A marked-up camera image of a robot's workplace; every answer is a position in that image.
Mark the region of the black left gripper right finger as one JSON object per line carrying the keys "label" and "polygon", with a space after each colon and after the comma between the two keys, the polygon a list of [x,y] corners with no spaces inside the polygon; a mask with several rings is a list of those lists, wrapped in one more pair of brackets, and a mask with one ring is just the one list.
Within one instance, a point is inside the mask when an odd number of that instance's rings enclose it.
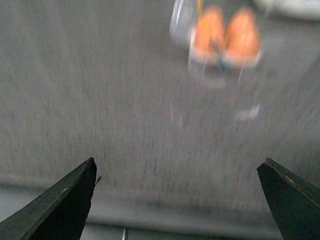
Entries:
{"label": "black left gripper right finger", "polygon": [[320,189],[271,158],[257,168],[273,219],[285,240],[320,238]]}

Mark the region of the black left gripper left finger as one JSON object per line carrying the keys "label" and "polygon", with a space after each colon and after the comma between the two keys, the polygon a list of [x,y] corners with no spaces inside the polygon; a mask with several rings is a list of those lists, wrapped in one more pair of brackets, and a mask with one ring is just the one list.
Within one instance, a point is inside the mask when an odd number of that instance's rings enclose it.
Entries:
{"label": "black left gripper left finger", "polygon": [[91,208],[97,165],[89,158],[0,223],[2,240],[78,240]]}

